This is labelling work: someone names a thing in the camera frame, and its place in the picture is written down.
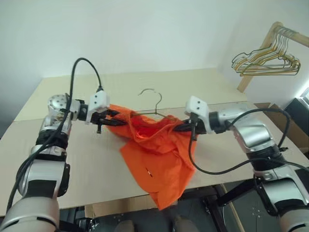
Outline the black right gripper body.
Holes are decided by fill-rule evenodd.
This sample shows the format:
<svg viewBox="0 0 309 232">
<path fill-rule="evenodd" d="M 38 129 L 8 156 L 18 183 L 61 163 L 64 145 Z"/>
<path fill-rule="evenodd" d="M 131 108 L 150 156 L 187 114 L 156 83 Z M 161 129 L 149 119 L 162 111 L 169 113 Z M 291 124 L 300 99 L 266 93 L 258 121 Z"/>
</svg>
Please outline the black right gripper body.
<svg viewBox="0 0 309 232">
<path fill-rule="evenodd" d="M 190 131 L 194 135 L 201 135 L 207 133 L 204 122 L 200 118 L 190 118 L 189 122 L 190 122 Z"/>
</svg>

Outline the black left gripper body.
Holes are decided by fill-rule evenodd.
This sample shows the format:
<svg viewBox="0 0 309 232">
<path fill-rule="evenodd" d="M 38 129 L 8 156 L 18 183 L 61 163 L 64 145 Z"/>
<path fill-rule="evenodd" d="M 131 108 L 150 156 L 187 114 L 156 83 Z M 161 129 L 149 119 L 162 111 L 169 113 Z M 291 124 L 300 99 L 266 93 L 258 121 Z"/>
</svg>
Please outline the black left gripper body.
<svg viewBox="0 0 309 232">
<path fill-rule="evenodd" d="M 97 125 L 97 133 L 101 133 L 102 126 L 107 125 L 109 121 L 106 118 L 105 112 L 102 113 L 94 112 L 92 114 L 90 122 L 94 125 Z"/>
</svg>

